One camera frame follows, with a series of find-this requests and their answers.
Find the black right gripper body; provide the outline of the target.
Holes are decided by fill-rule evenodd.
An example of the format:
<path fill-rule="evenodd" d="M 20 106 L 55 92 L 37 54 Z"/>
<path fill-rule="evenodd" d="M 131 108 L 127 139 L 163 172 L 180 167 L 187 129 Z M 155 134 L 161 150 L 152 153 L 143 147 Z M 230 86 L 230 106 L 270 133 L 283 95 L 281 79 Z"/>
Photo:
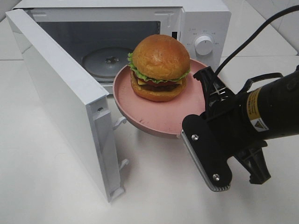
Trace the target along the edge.
<path fill-rule="evenodd" d="M 227 159 L 246 148 L 267 146 L 262 135 L 268 133 L 269 123 L 262 109 L 262 94 L 258 88 L 234 95 L 216 102 L 210 114 L 201 114 Z"/>

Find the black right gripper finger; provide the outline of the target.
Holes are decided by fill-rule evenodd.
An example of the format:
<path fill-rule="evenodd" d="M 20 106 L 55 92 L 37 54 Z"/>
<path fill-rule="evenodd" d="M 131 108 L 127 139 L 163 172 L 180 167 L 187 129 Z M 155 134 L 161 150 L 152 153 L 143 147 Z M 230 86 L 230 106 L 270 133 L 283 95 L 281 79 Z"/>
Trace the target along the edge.
<path fill-rule="evenodd" d="M 263 184 L 271 178 L 261 147 L 243 149 L 234 157 L 249 172 L 251 184 Z"/>
<path fill-rule="evenodd" d="M 208 93 L 208 86 L 212 80 L 213 74 L 214 71 L 209 66 L 200 69 L 193 75 L 193 78 L 201 82 L 205 102 L 208 101 L 209 103 L 223 101 L 228 97 L 228 88 L 218 77 L 214 80 L 213 86 Z"/>

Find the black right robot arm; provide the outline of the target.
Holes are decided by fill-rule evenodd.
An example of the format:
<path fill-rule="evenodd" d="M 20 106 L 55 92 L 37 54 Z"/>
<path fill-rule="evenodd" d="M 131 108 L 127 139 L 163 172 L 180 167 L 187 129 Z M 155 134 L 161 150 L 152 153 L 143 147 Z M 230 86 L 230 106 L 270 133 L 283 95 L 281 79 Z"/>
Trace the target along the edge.
<path fill-rule="evenodd" d="M 249 172 L 252 184 L 270 178 L 263 155 L 268 139 L 299 133 L 299 73 L 269 73 L 250 78 L 233 93 L 209 67 L 194 78 L 201 82 L 205 111 L 183 120 L 189 151 L 212 191 L 230 187 L 230 157 Z"/>

